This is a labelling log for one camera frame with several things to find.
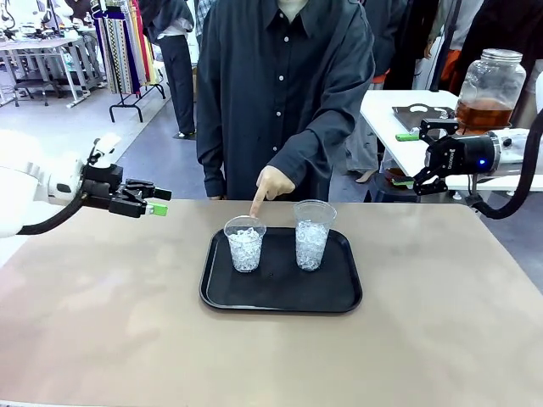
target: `shirt collar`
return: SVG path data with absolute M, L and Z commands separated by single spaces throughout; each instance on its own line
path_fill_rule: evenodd
M 268 28 L 279 14 L 279 7 L 277 6 L 277 0 L 262 0 L 262 2 L 264 3 L 262 9 L 264 14 L 264 27 Z M 319 8 L 321 8 L 322 5 L 322 0 L 309 0 L 305 7 L 299 12 L 305 34 L 307 34 L 309 38 L 316 33 Z

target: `gray floor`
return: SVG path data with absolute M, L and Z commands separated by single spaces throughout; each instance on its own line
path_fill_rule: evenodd
M 126 150 L 119 164 L 125 167 L 127 176 L 153 181 L 159 187 L 172 190 L 174 198 L 203 199 L 204 177 L 196 161 L 196 143 L 173 139 L 176 130 L 173 108 L 169 102 Z M 334 173 L 331 201 L 360 202 L 365 194 L 366 188 L 356 184 L 354 177 L 344 176 L 340 171 Z M 493 194 L 490 203 L 500 206 L 505 199 Z M 484 223 L 543 292 L 541 208 L 543 193 L 536 193 L 513 217 L 506 220 L 484 219 Z M 453 257 L 454 250 L 451 250 L 451 259 Z

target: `plastic cup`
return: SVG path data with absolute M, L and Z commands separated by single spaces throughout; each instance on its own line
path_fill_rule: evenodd
M 300 269 L 315 271 L 321 266 L 328 232 L 337 214 L 332 205 L 323 201 L 302 201 L 294 206 L 296 263 Z
M 259 219 L 239 216 L 224 226 L 224 234 L 228 237 L 234 268 L 240 273 L 256 270 L 266 226 Z

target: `jar lid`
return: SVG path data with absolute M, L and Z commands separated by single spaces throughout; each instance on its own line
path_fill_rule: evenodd
M 487 48 L 483 51 L 482 58 L 499 62 L 520 63 L 523 60 L 523 55 L 509 49 Z

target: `brown liquid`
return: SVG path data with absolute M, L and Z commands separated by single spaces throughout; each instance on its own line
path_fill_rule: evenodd
M 459 134 L 483 134 L 509 126 L 512 109 L 495 99 L 479 99 L 470 104 L 459 102 L 456 117 Z

